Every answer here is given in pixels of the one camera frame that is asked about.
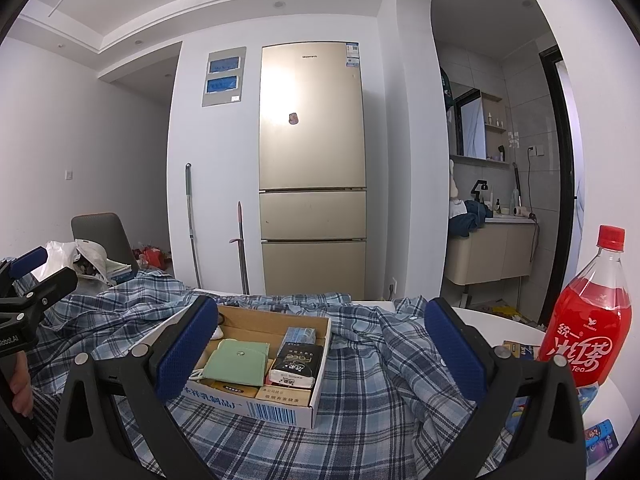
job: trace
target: green pouch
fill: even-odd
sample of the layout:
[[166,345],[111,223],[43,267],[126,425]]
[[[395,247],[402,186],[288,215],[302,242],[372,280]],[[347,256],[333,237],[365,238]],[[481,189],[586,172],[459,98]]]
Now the green pouch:
[[267,343],[221,341],[207,361],[202,376],[245,386],[263,386],[268,352]]

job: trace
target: bathroom shelf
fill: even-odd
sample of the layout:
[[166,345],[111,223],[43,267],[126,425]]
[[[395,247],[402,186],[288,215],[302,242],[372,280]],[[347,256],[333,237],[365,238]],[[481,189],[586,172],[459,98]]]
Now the bathroom shelf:
[[480,94],[482,95],[482,97],[484,97],[485,99],[489,99],[489,101],[494,101],[496,103],[499,103],[500,101],[502,101],[501,97],[498,97],[497,95],[491,95],[491,94],[487,94],[486,92],[482,92],[480,91]]
[[500,170],[508,170],[510,163],[500,162],[499,160],[486,160],[485,158],[473,158],[472,156],[449,155],[453,162],[460,164],[469,164],[470,166],[485,166],[487,168],[499,168]]
[[487,123],[484,123],[484,127],[485,127],[487,130],[490,130],[490,131],[492,131],[492,132],[498,132],[499,134],[503,134],[504,132],[506,132],[506,131],[507,131],[507,130],[506,130],[506,129],[504,129],[504,128],[499,128],[498,126],[494,126],[493,124],[487,124]]

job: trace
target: vanity cabinet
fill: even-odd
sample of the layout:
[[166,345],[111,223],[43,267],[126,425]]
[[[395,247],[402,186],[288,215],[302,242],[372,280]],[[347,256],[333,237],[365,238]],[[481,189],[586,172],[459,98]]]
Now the vanity cabinet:
[[468,238],[449,237],[444,276],[457,285],[529,276],[535,235],[533,221],[503,221],[487,222]]

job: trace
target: red tea bottle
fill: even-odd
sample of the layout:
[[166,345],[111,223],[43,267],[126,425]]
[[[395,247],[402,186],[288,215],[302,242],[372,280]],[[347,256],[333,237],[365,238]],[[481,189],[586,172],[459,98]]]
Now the red tea bottle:
[[560,294],[540,347],[540,360],[567,358],[578,387],[605,381],[631,326],[624,245],[624,229],[600,226],[598,254]]

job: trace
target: blue gripper pad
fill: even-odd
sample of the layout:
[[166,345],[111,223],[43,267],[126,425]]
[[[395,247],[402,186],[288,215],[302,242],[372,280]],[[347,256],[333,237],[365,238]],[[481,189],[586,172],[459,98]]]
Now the blue gripper pad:
[[26,276],[32,270],[35,270],[39,266],[47,263],[48,256],[47,250],[44,247],[38,247],[33,251],[20,256],[20,258],[9,264],[9,277],[12,280],[18,280],[21,277]]
[[482,402],[487,388],[486,369],[439,301],[443,300],[431,300],[425,306],[424,327],[460,392],[469,400]]
[[158,337],[149,368],[160,401],[167,402],[180,395],[217,327],[215,300],[199,296],[180,321]]

